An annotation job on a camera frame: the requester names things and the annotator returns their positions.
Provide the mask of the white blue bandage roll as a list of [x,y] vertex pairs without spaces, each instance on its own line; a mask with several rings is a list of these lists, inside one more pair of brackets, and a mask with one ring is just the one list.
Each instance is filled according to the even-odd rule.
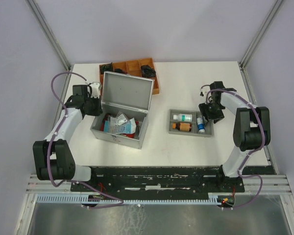
[[198,132],[199,133],[205,133],[206,131],[205,131],[205,125],[204,125],[203,118],[202,117],[198,117],[196,119],[196,121],[197,121],[197,129],[198,129]]

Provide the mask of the clear bottle white cap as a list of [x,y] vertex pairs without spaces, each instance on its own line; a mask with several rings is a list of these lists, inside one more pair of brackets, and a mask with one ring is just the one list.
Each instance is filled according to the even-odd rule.
[[173,120],[183,121],[183,122],[192,122],[193,116],[192,114],[174,114]]

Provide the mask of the grey plastic divider tray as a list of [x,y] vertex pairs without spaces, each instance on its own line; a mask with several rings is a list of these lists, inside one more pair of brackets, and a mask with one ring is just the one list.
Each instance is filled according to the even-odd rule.
[[[192,124],[192,130],[191,132],[182,132],[178,130],[174,130],[172,128],[173,123],[183,122],[178,120],[173,120],[174,114],[192,114],[193,121],[192,122],[185,122],[185,123],[191,123]],[[198,117],[202,117],[200,111],[189,111],[189,110],[179,110],[179,109],[169,109],[169,117],[168,117],[168,133],[174,134],[174,135],[184,135],[184,136],[196,136],[196,137],[212,137],[213,136],[213,124],[212,122],[208,122],[205,125],[205,133],[199,133],[197,129],[197,121],[196,119]]]

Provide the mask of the brown bottle orange cap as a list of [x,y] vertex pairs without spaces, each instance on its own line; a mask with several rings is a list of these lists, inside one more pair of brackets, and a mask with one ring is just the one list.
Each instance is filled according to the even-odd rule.
[[178,122],[178,123],[173,123],[172,128],[174,130],[178,130],[178,131],[182,131],[182,132],[191,132],[192,124],[185,123],[185,122]]

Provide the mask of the blue cotton swab bag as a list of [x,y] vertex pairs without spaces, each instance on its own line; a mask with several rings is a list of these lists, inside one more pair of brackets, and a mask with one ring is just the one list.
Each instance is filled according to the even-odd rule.
[[136,122],[132,118],[129,120],[127,123],[122,124],[121,126],[113,126],[110,124],[109,120],[106,120],[104,123],[104,128],[103,131],[106,133],[111,133],[111,134],[134,134],[136,132]]

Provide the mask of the grey metal first aid box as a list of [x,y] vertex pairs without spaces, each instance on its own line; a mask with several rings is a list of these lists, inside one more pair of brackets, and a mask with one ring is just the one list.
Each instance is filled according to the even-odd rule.
[[[101,98],[103,114],[96,117],[91,125],[94,136],[103,141],[142,148],[148,127],[153,86],[153,79],[106,71]],[[115,117],[118,112],[124,113],[129,119],[135,119],[137,127],[132,138],[104,132],[104,122],[108,120],[108,115]]]

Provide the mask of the alcohol wipe packets bag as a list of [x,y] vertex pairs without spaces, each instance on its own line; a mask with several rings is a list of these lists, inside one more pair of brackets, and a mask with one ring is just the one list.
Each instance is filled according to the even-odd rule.
[[119,111],[115,117],[111,116],[109,118],[109,121],[110,121],[110,126],[116,127],[116,126],[122,126],[124,124],[127,124],[129,122],[129,119],[123,112]]

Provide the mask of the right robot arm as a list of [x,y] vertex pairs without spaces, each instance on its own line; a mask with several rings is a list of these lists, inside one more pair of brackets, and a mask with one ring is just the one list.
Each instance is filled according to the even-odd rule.
[[200,92],[205,101],[198,105],[204,123],[224,119],[223,110],[228,109],[234,116],[234,148],[221,166],[222,175],[215,179],[215,186],[220,191],[227,191],[233,186],[232,178],[241,177],[251,155],[270,143],[270,111],[267,107],[256,106],[234,88],[226,88],[223,82],[216,81],[207,85],[207,94]]

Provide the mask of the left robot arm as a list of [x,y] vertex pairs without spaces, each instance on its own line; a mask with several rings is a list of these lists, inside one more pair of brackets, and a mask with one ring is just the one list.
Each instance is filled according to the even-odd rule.
[[42,141],[33,144],[36,174],[39,180],[81,181],[88,191],[98,187],[98,178],[88,166],[77,165],[69,143],[85,116],[102,114],[101,84],[74,85],[73,94],[62,107],[59,121]]

